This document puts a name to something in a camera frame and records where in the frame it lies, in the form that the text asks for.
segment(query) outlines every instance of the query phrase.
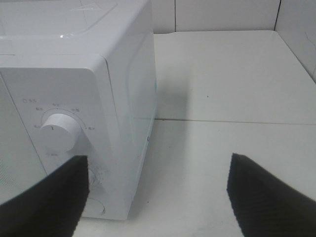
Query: white dial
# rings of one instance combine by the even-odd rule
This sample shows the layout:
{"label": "white dial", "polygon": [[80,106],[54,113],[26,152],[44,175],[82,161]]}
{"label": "white dial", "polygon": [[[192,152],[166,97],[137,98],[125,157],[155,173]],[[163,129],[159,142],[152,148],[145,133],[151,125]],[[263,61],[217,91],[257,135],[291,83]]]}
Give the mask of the white dial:
{"label": "white dial", "polygon": [[53,114],[40,128],[39,140],[45,147],[62,153],[74,147],[81,133],[82,129],[74,118],[64,114]]}

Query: white surface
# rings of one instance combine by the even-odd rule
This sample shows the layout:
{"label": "white surface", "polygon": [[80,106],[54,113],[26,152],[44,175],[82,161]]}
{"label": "white surface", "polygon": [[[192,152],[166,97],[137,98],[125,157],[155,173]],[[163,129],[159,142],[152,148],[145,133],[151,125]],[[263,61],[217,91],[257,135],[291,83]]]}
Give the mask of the white surface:
{"label": "white surface", "polygon": [[176,0],[176,31],[273,30],[279,0]]}
{"label": "white surface", "polygon": [[154,33],[175,32],[174,0],[152,0]]}
{"label": "white surface", "polygon": [[316,124],[316,85],[273,31],[155,35],[160,119]]}
{"label": "white surface", "polygon": [[316,1],[283,0],[276,30],[316,81]]}
{"label": "white surface", "polygon": [[50,115],[39,129],[42,144],[56,153],[71,150],[81,134],[82,128],[76,119],[65,114]]}
{"label": "white surface", "polygon": [[[14,33],[5,31],[6,35],[0,38],[0,74],[46,172],[51,173],[74,155],[87,155],[90,172],[97,182],[90,186],[89,204],[83,215],[124,220],[136,193],[155,116],[156,72],[150,2],[106,3],[111,2],[117,4],[110,13],[108,7],[101,9],[104,4],[100,1],[79,9],[67,5],[74,7],[79,3],[77,0],[56,4],[52,1],[0,3],[1,10],[8,10],[0,15],[0,20],[11,19],[11,12],[12,16],[19,15],[21,9],[38,13],[17,17],[19,21],[26,19],[22,24],[26,27],[25,35],[24,28],[14,27],[18,22],[14,17],[4,22],[5,29],[12,27]],[[86,16],[89,24],[84,32],[69,34],[67,30],[65,38],[56,39],[65,29],[63,26],[50,29],[47,22],[41,22],[45,11],[49,20],[60,12],[79,11],[65,17],[74,24],[68,27],[82,26],[76,16]],[[102,13],[103,17],[91,23],[88,17],[93,18],[91,11]],[[7,50],[12,50],[10,55],[4,55]],[[58,139],[55,142],[50,135],[44,139],[39,136],[39,129],[43,124],[47,127],[45,121],[53,114],[76,120],[83,130],[78,142],[63,137],[58,130],[54,132],[59,132],[61,137],[54,136],[53,139]],[[47,143],[49,147],[49,144],[57,145],[52,147],[57,151],[47,148]],[[64,152],[73,144],[73,149]]]}
{"label": "white surface", "polygon": [[0,204],[45,176],[40,158],[0,76]]}
{"label": "white surface", "polygon": [[226,186],[233,152],[316,198],[316,126],[156,121],[125,222],[82,218],[74,237],[242,237]]}

